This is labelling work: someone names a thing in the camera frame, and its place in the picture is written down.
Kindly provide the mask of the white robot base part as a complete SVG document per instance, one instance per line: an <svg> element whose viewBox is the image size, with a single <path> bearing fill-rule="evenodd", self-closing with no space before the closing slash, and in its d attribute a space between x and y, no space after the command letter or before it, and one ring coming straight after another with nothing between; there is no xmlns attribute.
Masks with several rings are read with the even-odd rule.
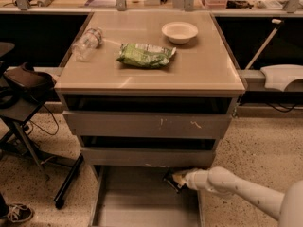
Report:
<svg viewBox="0 0 303 227"><path fill-rule="evenodd" d="M303 66L295 64L278 64L262 67L265 76L264 87L284 92L293 82L303 79Z"/></svg>

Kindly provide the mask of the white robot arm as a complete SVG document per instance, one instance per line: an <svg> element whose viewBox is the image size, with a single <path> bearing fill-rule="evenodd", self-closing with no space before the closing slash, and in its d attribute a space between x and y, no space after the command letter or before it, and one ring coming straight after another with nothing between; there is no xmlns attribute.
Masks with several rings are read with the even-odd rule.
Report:
<svg viewBox="0 0 303 227"><path fill-rule="evenodd" d="M242 197L278 222L278 227L303 227L303 181L293 183L285 193L246 181L226 168L190 169L172 174L178 187L202 189L226 196Z"/></svg>

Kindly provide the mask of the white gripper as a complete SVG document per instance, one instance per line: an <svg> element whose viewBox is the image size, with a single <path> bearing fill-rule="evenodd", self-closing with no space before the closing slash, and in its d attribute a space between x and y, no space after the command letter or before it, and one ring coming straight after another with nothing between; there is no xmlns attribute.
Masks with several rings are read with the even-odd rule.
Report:
<svg viewBox="0 0 303 227"><path fill-rule="evenodd" d="M172 175L178 188L182 188L185 185L193 190L203 190L210 187L207 170L201 170L199 168L182 169L175 171Z"/></svg>

